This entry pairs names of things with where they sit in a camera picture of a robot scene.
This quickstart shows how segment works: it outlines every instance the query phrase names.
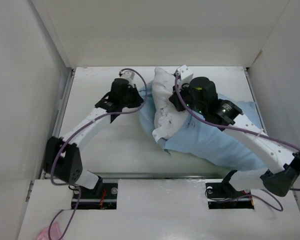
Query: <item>red wire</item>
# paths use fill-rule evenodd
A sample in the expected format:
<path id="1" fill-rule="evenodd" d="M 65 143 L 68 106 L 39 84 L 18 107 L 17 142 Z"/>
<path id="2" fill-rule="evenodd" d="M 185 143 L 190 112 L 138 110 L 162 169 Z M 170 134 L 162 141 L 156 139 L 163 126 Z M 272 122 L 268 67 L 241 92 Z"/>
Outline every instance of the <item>red wire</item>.
<path id="1" fill-rule="evenodd" d="M 101 200 L 100 200 L 100 209 L 102 209 L 102 207 L 103 207 L 103 205 L 104 205 L 104 201 L 105 201 L 105 197 L 106 197 L 106 194 L 107 194 L 107 191 L 104 189 L 103 191 L 102 191 L 102 198 L 101 198 Z"/>

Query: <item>white wall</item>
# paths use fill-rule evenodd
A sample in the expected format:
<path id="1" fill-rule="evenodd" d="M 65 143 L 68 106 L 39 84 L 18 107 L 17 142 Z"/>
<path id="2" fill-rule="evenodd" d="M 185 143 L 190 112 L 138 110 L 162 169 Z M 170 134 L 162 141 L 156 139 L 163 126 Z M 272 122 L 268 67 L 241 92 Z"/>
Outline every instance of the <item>white wall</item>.
<path id="1" fill-rule="evenodd" d="M 64 73 L 57 61 L 29 2 L 0 0 L 0 240 L 16 238 L 43 158 Z"/>
<path id="2" fill-rule="evenodd" d="M 290 0 L 249 75 L 268 133 L 300 147 L 300 0 Z"/>
<path id="3" fill-rule="evenodd" d="M 74 68 L 247 67 L 289 0 L 42 1 Z"/>

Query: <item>cable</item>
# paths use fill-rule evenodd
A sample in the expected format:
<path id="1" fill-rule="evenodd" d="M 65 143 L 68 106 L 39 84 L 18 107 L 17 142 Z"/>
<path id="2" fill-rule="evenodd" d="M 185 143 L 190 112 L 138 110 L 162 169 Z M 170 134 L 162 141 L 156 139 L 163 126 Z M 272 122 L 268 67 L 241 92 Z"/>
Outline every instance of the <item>cable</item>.
<path id="1" fill-rule="evenodd" d="M 175 73 L 175 81 L 174 81 L 174 88 L 175 88 L 176 95 L 178 96 L 178 98 L 179 98 L 182 106 L 184 107 L 184 109 L 188 113 L 190 113 L 190 115 L 192 117 L 194 117 L 195 119 L 199 120 L 200 122 L 202 122 L 204 124 L 207 124 L 209 126 L 215 127 L 215 128 L 219 128 L 219 129 L 230 129 L 230 130 L 235 130 L 235 131 L 239 131 L 239 132 L 243 132 L 243 133 L 247 133 L 247 134 L 252 134 L 252 135 L 255 135 L 255 136 L 259 136 L 261 138 L 268 139 L 270 141 L 278 142 L 280 144 L 286 145 L 286 146 L 291 147 L 291 148 L 293 148 L 295 150 L 298 150 L 300 152 L 300 148 L 298 146 L 296 146 L 296 145 L 293 145 L 292 143 L 289 143 L 289 142 L 286 142 L 286 141 L 283 141 L 283 140 L 280 140 L 280 139 L 276 139 L 276 138 L 271 137 L 271 136 L 262 135 L 262 134 L 259 134 L 257 132 L 246 130 L 246 129 L 243 129 L 243 128 L 234 127 L 234 126 L 224 126 L 224 125 L 214 124 L 214 123 L 211 123 L 211 122 L 208 122 L 208 121 L 205 121 L 205 120 L 201 119 L 200 117 L 198 117 L 197 115 L 195 115 L 193 113 L 193 111 L 191 110 L 191 108 L 189 108 L 187 106 L 187 104 L 185 103 L 185 101 L 181 97 L 180 89 L 178 87 L 178 79 L 179 79 L 179 73 L 176 72 Z M 291 188 L 291 190 L 293 190 L 293 191 L 300 191 L 300 188 Z"/>
<path id="2" fill-rule="evenodd" d="M 77 199 L 77 201 L 76 201 L 76 203 L 75 203 L 75 206 L 74 206 L 73 212 L 72 212 L 72 214 L 71 214 L 71 217 L 69 218 L 69 221 L 68 221 L 68 223 L 66 224 L 65 229 L 64 229 L 64 231 L 63 231 L 61 237 L 60 237 L 58 240 L 63 239 L 63 237 L 65 236 L 65 234 L 66 234 L 66 232 L 67 232 L 67 230 L 68 230 L 68 228 L 69 228 L 69 226 L 70 226 L 70 223 L 71 223 L 72 219 L 74 218 L 74 215 L 75 215 L 75 213 L 76 213 L 76 210 L 78 209 L 78 206 L 79 206 L 79 202 L 80 202 L 80 198 L 81 198 L 81 188 L 78 187 L 78 186 L 76 186 L 74 189 L 71 189 L 71 190 L 73 190 L 73 191 L 78 190 L 78 191 L 79 191 L 78 199 Z M 51 223 L 50 223 L 50 225 L 49 225 L 49 228 L 48 228 L 48 238 L 49 238 L 49 240 L 56 240 L 56 239 L 52 239 L 52 238 L 51 238 L 51 227 L 52 227 L 52 224 L 54 224 L 54 221 L 56 220 L 56 218 L 57 218 L 63 211 L 64 211 L 63 209 L 60 210 L 60 211 L 54 216 L 54 218 L 52 219 L 52 221 L 51 221 Z"/>
<path id="3" fill-rule="evenodd" d="M 132 68 L 124 68 L 124 69 L 122 69 L 122 70 L 120 71 L 120 73 L 123 72 L 123 71 L 132 71 L 132 72 L 134 72 L 135 74 L 137 74 L 137 75 L 141 78 L 141 80 L 142 80 L 142 82 L 143 82 L 143 84 L 144 84 L 144 91 L 145 91 L 145 97 L 144 97 L 143 103 L 142 103 L 138 108 L 136 108 L 135 110 L 132 110 L 132 111 L 126 111 L 126 112 L 108 112 L 108 113 L 102 114 L 102 115 L 96 117 L 94 120 L 88 122 L 88 123 L 85 124 L 84 126 L 80 127 L 76 132 L 74 132 L 74 133 L 73 133 L 73 134 L 72 134 L 72 135 L 64 142 L 64 144 L 61 146 L 60 150 L 58 151 L 58 153 L 56 154 L 56 156 L 55 156 L 55 158 L 54 158 L 54 160 L 53 160 L 53 164 L 52 164 L 51 172 L 50 172 L 50 176 L 51 176 L 50 180 L 51 180 L 51 183 L 52 183 L 53 185 L 55 185 L 55 186 L 64 186 L 64 185 L 68 185 L 67 183 L 56 183 L 55 180 L 54 180 L 54 173 L 55 173 L 55 169 L 56 169 L 57 162 L 58 162 L 58 160 L 59 160 L 59 158 L 60 158 L 62 152 L 63 152 L 64 149 L 66 148 L 67 144 L 68 144 L 68 143 L 69 143 L 76 135 L 78 135 L 81 131 L 83 131 L 84 129 L 86 129 L 87 127 L 89 127 L 91 124 L 93 124 L 95 121 L 98 121 L 99 119 L 101 119 L 101 118 L 103 118 L 103 117 L 106 117 L 106 116 L 109 116 L 109 115 L 127 115 L 127 114 L 134 114 L 134 113 L 138 112 L 138 111 L 146 104 L 146 102 L 147 102 L 147 100 L 148 100 L 148 89 L 147 89 L 147 83 L 146 83 L 145 79 L 141 76 L 141 74 L 140 74 L 139 72 L 137 72 L 136 70 L 134 70 L 134 69 L 132 69 Z M 64 232 L 63 232 L 62 236 L 61 236 L 58 240 L 61 240 L 61 239 L 65 236 L 65 234 L 66 234 L 66 232 L 67 232 L 67 230 L 68 230 L 68 227 L 69 227 L 69 225 L 70 225 L 70 223 L 71 223 L 71 221 L 72 221 L 72 218 L 74 217 L 75 212 L 76 212 L 76 210 L 78 209 L 79 202 L 80 202 L 80 198 L 81 198 L 81 189 L 80 189 L 80 187 L 77 187 L 77 189 L 78 189 L 78 191 L 79 191 L 77 202 L 76 202 L 76 204 L 75 204 L 75 206 L 74 206 L 74 208 L 73 208 L 72 215 L 71 215 L 71 217 L 70 217 L 70 219 L 69 219 L 69 221 L 68 221 L 68 223 L 67 223 L 67 225 L 66 225 L 66 227 L 65 227 L 65 229 L 64 229 Z M 59 216 L 59 214 L 62 213 L 63 211 L 64 211 L 64 210 L 60 210 L 60 211 L 54 216 L 54 218 L 52 219 L 52 221 L 51 221 L 51 223 L 50 223 L 50 226 L 49 226 L 49 229 L 48 229 L 48 237 L 49 237 L 49 240 L 55 240 L 55 239 L 51 239 L 51 235 L 50 235 L 51 226 L 52 226 L 52 224 L 54 223 L 54 221 L 55 221 L 55 219 L 57 218 L 57 216 Z"/>
<path id="4" fill-rule="evenodd" d="M 238 197 L 235 197 L 235 198 L 231 198 L 231 199 L 227 199 L 227 200 L 218 200 L 216 201 L 217 203 L 229 203 L 229 202 L 232 202 L 234 200 L 239 200 L 239 199 L 242 199 L 242 198 L 247 198 L 247 197 L 254 197 L 256 199 L 259 199 L 261 200 L 263 203 L 265 203 L 266 205 L 268 205 L 269 207 L 273 208 L 274 210 L 277 210 L 279 212 L 283 212 L 284 211 L 284 207 L 282 206 L 281 202 L 274 196 L 272 195 L 270 192 L 268 192 L 267 190 L 264 190 L 264 189 L 260 189 L 261 191 L 269 194 L 278 204 L 279 204 L 279 207 L 280 208 L 277 208 L 275 206 L 273 206 L 272 204 L 268 203 L 266 200 L 262 199 L 261 197 L 259 196 L 256 196 L 254 194 L 246 194 L 246 195 L 242 195 L 242 196 L 238 196 Z"/>

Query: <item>screw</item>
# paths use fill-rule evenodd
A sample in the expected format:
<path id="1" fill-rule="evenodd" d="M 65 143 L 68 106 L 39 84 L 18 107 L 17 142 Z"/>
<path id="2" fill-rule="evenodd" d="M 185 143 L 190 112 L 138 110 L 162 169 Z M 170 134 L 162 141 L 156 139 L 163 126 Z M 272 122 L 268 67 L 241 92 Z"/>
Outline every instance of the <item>screw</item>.
<path id="1" fill-rule="evenodd" d="M 207 188 L 206 188 L 206 192 L 208 193 L 208 194 L 212 194 L 214 191 L 213 191 L 213 187 L 212 186 L 208 186 Z"/>
<path id="2" fill-rule="evenodd" d="M 117 194 L 118 193 L 118 188 L 116 188 L 116 187 L 111 188 L 111 193 L 113 195 Z"/>

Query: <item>black bracket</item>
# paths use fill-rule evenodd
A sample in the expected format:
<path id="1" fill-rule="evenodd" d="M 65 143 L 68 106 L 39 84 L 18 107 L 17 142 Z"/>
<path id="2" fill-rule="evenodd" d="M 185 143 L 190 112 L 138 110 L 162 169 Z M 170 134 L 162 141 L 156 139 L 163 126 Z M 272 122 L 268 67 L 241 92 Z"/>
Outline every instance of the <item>black bracket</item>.
<path id="1" fill-rule="evenodd" d="M 242 110 L 229 100 L 218 99 L 216 85 L 207 77 L 196 77 L 189 84 L 181 87 L 180 95 L 186 105 L 193 111 L 204 116 L 205 120 L 222 126 L 235 124 L 234 119 L 243 114 Z M 176 89 L 169 101 L 181 112 L 185 108 L 181 104 Z"/>
<path id="2" fill-rule="evenodd" d="M 122 112 L 123 108 L 137 108 L 144 102 L 139 95 L 136 85 L 131 86 L 124 78 L 116 78 L 112 82 L 111 90 L 98 103 L 96 108 L 105 109 L 108 113 Z M 118 117 L 111 115 L 111 123 Z"/>

